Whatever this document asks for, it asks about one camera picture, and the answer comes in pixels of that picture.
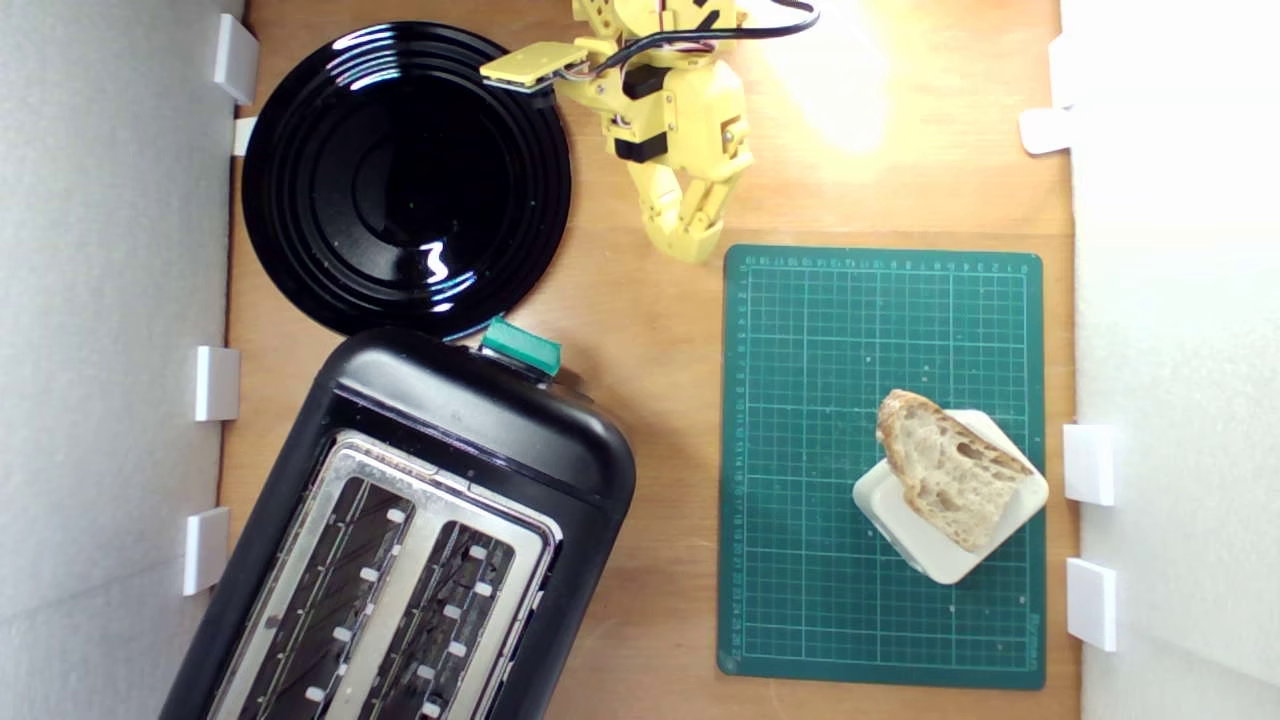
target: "cutting mat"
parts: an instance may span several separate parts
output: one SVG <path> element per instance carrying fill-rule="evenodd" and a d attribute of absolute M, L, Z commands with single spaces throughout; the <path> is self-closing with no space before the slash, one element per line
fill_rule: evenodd
<path fill-rule="evenodd" d="M 721 669 L 1043 687 L 1043 512 L 946 587 L 851 498 L 895 387 L 986 411 L 1043 470 L 1039 259 L 740 245 L 724 297 Z"/>

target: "white clip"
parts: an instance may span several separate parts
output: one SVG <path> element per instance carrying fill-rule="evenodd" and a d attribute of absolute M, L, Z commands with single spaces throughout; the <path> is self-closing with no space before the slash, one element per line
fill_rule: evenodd
<path fill-rule="evenodd" d="M 232 156 L 243 158 L 248 152 L 248 140 L 257 126 L 257 117 L 236 119 L 236 141 L 232 143 Z"/>
<path fill-rule="evenodd" d="M 239 416 L 239 351 L 207 345 L 196 350 L 196 421 Z"/>
<path fill-rule="evenodd" d="M 227 542 L 230 537 L 230 510 L 215 507 L 187 518 L 187 556 L 182 573 L 182 594 L 193 596 L 212 587 L 227 569 Z"/>
<path fill-rule="evenodd" d="M 1071 111 L 1065 108 L 1032 108 L 1018 115 L 1023 147 L 1032 155 L 1057 152 L 1071 146 Z"/>
<path fill-rule="evenodd" d="M 1062 425 L 1062 479 L 1069 500 L 1115 505 L 1115 429 Z"/>
<path fill-rule="evenodd" d="M 1032 155 L 1046 155 L 1071 147 L 1075 140 L 1070 108 L 1080 92 L 1080 63 L 1066 35 L 1048 44 L 1048 77 L 1052 108 L 1030 108 L 1018 117 L 1023 149 Z"/>
<path fill-rule="evenodd" d="M 1068 559 L 1066 632 L 1102 651 L 1116 651 L 1115 570 Z"/>
<path fill-rule="evenodd" d="M 234 15 L 223 13 L 218 23 L 214 82 L 241 105 L 253 102 L 257 91 L 257 38 Z"/>

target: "wooden surface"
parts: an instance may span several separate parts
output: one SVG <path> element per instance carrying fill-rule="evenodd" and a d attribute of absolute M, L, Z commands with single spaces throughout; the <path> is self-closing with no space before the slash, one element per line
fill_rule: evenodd
<path fill-rule="evenodd" d="M 248 0 L 262 42 L 257 101 L 312 49 L 393 19 L 465 26 L 516 47 L 582 32 L 567 0 Z M 1020 149 L 1018 113 L 1048 101 L 1048 0 L 828 0 L 806 35 L 740 45 L 755 167 L 721 252 L 684 266 L 652 251 L 622 165 L 595 120 L 564 106 L 576 173 L 571 227 L 511 318 L 564 345 L 616 415 L 639 486 L 549 719 L 1079 717 L 1078 643 L 1065 630 L 1064 557 L 1076 520 L 1061 493 L 1073 416 L 1071 214 L 1061 156 Z M 244 114 L 253 114 L 246 108 Z M 229 343 L 243 351 L 221 501 L 236 533 L 314 373 L 338 338 L 266 281 L 233 208 Z M 714 664 L 721 259 L 733 242 L 1034 251 L 1046 269 L 1048 684 L 948 691 L 727 678 Z"/>

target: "black cable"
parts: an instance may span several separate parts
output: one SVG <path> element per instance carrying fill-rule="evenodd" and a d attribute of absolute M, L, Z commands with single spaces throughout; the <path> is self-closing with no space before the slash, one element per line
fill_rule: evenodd
<path fill-rule="evenodd" d="M 609 68 L 616 68 L 625 64 L 627 60 L 635 58 L 636 55 L 649 50 L 657 45 L 666 45 L 668 42 L 704 42 L 708 40 L 768 40 L 773 37 L 786 37 L 788 35 L 796 35 L 797 32 L 804 32 L 818 22 L 819 12 L 817 8 L 809 3 L 801 3 L 800 0 L 772 0 L 774 5 L 782 5 L 783 8 L 791 8 L 794 10 L 804 10 L 808 13 L 805 18 L 800 22 L 791 23 L 788 26 L 777 27 L 740 27 L 728 29 L 672 29 L 664 32 L 655 32 L 646 35 L 640 40 L 627 45 L 622 50 L 618 50 L 613 55 L 605 58 L 603 63 L 593 68 L 593 72 L 600 73 Z"/>

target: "slice of bread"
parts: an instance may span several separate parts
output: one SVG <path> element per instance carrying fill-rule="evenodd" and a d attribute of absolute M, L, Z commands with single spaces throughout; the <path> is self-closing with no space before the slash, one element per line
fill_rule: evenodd
<path fill-rule="evenodd" d="M 1019 483 L 1036 474 L 933 401 L 902 389 L 881 402 L 876 439 L 908 506 L 969 552 L 991 541 Z"/>

